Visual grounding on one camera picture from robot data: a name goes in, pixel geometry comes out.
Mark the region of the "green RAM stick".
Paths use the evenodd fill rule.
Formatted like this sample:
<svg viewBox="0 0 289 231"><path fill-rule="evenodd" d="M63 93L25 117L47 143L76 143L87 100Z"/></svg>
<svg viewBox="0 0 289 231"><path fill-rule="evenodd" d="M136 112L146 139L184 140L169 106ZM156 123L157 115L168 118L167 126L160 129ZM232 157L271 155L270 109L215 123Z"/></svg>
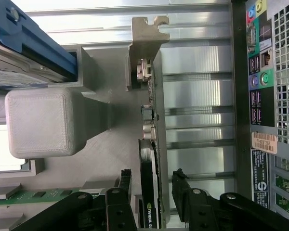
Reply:
<svg viewBox="0 0 289 231"><path fill-rule="evenodd" d="M0 207L34 203L58 202L67 196L79 192L80 188L46 189L41 191L20 190L7 199L0 199Z"/></svg>

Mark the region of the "open dark gray PC case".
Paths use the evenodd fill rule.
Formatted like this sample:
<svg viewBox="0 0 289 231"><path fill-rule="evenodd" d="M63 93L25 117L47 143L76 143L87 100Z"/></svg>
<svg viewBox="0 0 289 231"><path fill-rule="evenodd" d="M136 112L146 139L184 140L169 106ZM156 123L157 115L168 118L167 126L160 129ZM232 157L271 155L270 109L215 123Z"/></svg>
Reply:
<svg viewBox="0 0 289 231"><path fill-rule="evenodd" d="M231 0L237 192L289 219L289 0Z"/></svg>

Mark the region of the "gray printed parts rack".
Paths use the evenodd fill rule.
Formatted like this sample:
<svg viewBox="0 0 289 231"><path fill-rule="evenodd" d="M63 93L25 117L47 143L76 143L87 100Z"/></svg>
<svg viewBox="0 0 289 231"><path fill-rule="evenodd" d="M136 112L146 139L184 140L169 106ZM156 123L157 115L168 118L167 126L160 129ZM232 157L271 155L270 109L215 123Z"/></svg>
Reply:
<svg viewBox="0 0 289 231"><path fill-rule="evenodd" d="M130 199L142 199L138 140L144 90L126 88L129 48L68 48L78 80L0 89L0 125L10 153L27 163L0 171L0 199L20 190L80 188L97 197L131 170ZM12 231L56 202L0 207L0 231Z"/></svg>

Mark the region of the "hard disk with blue caddy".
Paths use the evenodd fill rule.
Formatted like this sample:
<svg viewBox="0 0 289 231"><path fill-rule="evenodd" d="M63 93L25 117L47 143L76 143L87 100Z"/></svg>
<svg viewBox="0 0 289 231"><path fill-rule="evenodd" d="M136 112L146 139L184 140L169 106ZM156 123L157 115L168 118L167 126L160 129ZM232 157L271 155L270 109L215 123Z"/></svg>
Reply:
<svg viewBox="0 0 289 231"><path fill-rule="evenodd" d="M78 61L11 0L0 0L0 89L78 80Z"/></svg>

